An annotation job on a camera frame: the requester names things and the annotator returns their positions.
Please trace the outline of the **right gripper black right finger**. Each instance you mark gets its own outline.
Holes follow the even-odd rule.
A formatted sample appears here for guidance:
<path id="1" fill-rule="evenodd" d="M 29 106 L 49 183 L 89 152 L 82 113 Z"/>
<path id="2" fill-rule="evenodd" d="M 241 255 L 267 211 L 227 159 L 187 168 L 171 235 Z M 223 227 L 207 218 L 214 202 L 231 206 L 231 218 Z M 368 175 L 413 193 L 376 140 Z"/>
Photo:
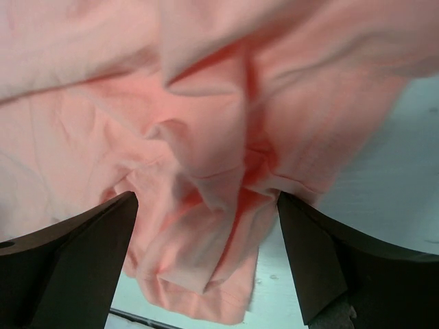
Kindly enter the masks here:
<path id="1" fill-rule="evenodd" d="M 376 239 L 287 193 L 277 207 L 307 327 L 438 327 L 437 255 Z"/>

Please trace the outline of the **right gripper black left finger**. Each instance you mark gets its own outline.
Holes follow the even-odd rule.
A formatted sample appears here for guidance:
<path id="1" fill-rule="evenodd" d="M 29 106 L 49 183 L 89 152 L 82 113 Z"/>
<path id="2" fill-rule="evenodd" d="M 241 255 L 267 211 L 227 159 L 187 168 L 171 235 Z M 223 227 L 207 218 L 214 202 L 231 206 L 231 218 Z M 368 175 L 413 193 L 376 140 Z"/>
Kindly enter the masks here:
<path id="1" fill-rule="evenodd" d="M 2 328 L 103 328 L 137 217 L 133 192 L 1 243 Z"/>

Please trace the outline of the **salmon pink t shirt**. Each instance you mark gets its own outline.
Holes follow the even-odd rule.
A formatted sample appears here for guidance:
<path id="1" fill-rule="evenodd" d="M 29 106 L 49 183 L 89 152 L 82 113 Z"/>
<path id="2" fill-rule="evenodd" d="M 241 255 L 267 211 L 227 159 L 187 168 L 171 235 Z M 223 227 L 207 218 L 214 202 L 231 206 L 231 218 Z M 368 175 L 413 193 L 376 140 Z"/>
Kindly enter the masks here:
<path id="1" fill-rule="evenodd" d="M 238 324 L 279 194 L 316 202 L 437 72 L 437 1 L 2 1 L 1 239 L 133 191 L 125 273 Z"/>

